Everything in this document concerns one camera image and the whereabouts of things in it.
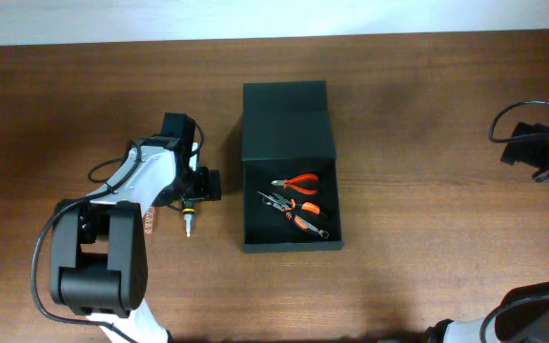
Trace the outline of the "yellow black screwdriver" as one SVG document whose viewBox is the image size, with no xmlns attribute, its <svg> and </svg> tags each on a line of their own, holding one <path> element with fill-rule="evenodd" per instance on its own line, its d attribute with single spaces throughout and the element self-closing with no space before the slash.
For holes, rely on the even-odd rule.
<svg viewBox="0 0 549 343">
<path fill-rule="evenodd" d="M 195 216 L 194 202 L 184 200 L 181 202 L 183 220 L 185 222 L 185 233 L 187 237 L 191 237 L 193 233 L 193 221 Z"/>
</svg>

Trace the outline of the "red side cutters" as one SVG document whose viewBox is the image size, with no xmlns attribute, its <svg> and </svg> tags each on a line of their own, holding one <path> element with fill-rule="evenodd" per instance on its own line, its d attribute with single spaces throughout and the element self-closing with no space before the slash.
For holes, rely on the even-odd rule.
<svg viewBox="0 0 549 343">
<path fill-rule="evenodd" d="M 292 178 L 275 179 L 271 185 L 285 190 L 292 190 L 304 195 L 315 195 L 318 193 L 316 187 L 319 178 L 314 173 L 302 173 Z"/>
</svg>

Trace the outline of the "black box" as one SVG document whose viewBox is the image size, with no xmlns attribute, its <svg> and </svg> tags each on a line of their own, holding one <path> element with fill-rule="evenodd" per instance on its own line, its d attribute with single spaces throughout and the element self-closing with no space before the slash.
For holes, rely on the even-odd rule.
<svg viewBox="0 0 549 343">
<path fill-rule="evenodd" d="M 338 251 L 343 245 L 336 144 L 323 81 L 243 87 L 245 252 Z M 314 173 L 318 193 L 271 185 Z"/>
</svg>

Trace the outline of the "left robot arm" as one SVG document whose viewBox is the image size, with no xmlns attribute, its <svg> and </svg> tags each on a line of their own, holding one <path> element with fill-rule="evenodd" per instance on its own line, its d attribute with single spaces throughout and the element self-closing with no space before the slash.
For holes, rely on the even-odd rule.
<svg viewBox="0 0 549 343">
<path fill-rule="evenodd" d="M 145 235 L 159 207 L 180 212 L 193 230 L 194 207 L 221 198 L 220 173 L 199 166 L 204 132 L 185 113 L 166 113 L 161 130 L 131 141 L 118 170 L 98 189 L 55 207 L 41 232 L 51 238 L 50 294 L 72 318 L 48 312 L 36 271 L 30 286 L 36 308 L 48 319 L 100 328 L 112 342 L 170 342 L 145 293 Z"/>
</svg>

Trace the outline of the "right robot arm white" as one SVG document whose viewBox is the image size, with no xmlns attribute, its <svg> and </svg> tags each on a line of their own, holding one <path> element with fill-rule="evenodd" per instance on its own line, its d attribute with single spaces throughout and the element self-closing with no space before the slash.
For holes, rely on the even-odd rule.
<svg viewBox="0 0 549 343">
<path fill-rule="evenodd" d="M 498 113 L 488 131 L 493 143 L 505 149 L 500 161 L 526 164 L 536 169 L 533 181 L 549 180 L 549 127 L 520 122 L 511 136 L 494 136 L 499 119 L 523 105 L 545 105 L 549 101 L 525 100 Z M 421 337 L 426 343 L 549 342 L 549 281 L 515 288 L 485 317 L 474 321 L 444 319 L 428 328 Z"/>
</svg>

